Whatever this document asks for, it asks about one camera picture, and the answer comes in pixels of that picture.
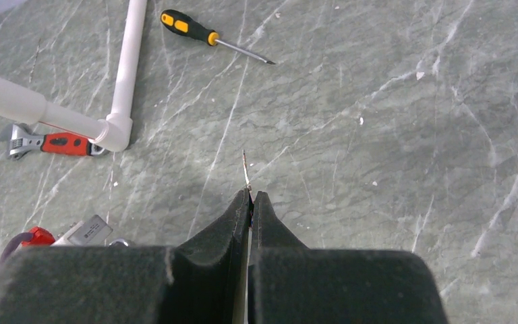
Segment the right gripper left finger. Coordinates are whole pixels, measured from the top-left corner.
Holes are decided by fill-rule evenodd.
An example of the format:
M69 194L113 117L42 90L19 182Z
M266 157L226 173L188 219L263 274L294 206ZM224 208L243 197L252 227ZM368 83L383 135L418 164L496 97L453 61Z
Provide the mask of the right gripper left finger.
M24 249L0 266L0 323L243 323L252 202L179 246Z

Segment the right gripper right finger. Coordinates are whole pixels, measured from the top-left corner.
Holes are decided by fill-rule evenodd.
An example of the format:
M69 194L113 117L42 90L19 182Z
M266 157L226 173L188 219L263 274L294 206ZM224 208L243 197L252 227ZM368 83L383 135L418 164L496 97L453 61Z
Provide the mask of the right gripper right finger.
M250 323L446 323L435 279L405 250L307 247L254 201L248 279Z

